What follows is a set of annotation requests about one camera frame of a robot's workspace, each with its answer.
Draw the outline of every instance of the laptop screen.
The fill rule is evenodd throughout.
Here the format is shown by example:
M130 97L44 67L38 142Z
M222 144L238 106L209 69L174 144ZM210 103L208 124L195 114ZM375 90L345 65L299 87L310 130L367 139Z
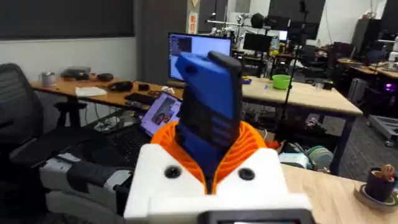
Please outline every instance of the laptop screen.
M141 127L153 136L160 127L169 121L178 121L181 101L167 94L161 93L158 99L150 106L141 120Z

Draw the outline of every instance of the table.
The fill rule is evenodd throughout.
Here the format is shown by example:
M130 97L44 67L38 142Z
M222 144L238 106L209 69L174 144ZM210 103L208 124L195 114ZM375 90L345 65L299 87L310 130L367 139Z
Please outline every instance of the table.
M243 85L243 101L259 105L281 107L283 106L287 90L276 90L272 81L267 78L250 77L252 83ZM343 157L346 143L351 133L357 116L362 116L362 111L348 101L335 89L317 90L315 87L304 83L292 83L287 108L308 113L334 116L346 120L341 134L330 171L338 175L338 166Z
M376 70L376 68L374 66L369 66L369 68L373 71ZM377 68L377 72L381 73L389 78L393 78L393 79L398 79L398 72L389 72L389 71L384 71L383 68Z
M76 87L89 87L89 86L97 86L99 88L106 88L109 84L115 82L125 81L119 78L115 78L110 82L98 82L98 81L65 81L62 78L57 79L57 84L52 87L43 87L41 82L31 82L30 86L37 91L51 93L55 95L66 96L69 100L84 100L93 103L99 103L107 106L115 106L118 108L131 109L130 106L126 105L125 96L130 95L132 93L140 93L140 94L148 94L148 91L138 91L138 84L143 84L142 82L134 82L133 89L129 92L111 92L108 91L107 95L104 96L82 96L77 97L75 94ZM150 90L152 91L160 91L162 86L150 84ZM182 99L183 90L175 89L174 90L177 98Z
M382 213L355 199L353 190L362 182L287 165L282 165L282 170L290 192L307 194L319 224L398 222L398 212Z
M348 58L339 58L337 61L339 63L346 64L347 66L349 66L349 68L357 70L357 71L359 71L361 73L364 73L364 74L367 74L367 75L377 75L377 72L372 70L371 67L363 65L361 62L350 60Z

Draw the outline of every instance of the pole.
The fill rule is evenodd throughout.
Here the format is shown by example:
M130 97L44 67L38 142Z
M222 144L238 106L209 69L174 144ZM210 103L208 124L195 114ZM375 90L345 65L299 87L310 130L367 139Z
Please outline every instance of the pole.
M305 1L300 2L300 12L303 13L303 25L301 26L301 31L300 31L300 41L303 42L302 38L304 36L305 22L307 20L307 15L308 15L308 11L306 10L306 6L305 6ZM287 103L289 102L290 90L292 89L292 82L293 82L293 77L294 77L294 71L296 69L297 59L300 55L299 47L297 47L297 49L295 50L294 53L295 53L295 57L294 57L293 69L292 69L292 73L290 74L289 86L287 87L287 94L286 94L285 102L283 105L282 116L280 117L280 120L279 120L279 124L278 124L278 128L277 128L278 130L284 129L283 124L284 124L284 120L286 117L286 107L287 107Z

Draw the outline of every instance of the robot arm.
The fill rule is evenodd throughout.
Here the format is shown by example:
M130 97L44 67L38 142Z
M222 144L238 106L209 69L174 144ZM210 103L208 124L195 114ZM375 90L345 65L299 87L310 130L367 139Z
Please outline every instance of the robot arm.
M240 119L240 63L182 53L177 67L181 118L142 147L126 223L315 223L307 196L288 192L275 150Z

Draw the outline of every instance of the laptop keyboard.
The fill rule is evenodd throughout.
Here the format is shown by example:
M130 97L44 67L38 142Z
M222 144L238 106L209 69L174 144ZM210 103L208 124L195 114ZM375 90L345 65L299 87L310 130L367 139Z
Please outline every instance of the laptop keyboard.
M131 164L136 163L141 147L150 142L150 137L138 126L131 126L111 133L108 140Z

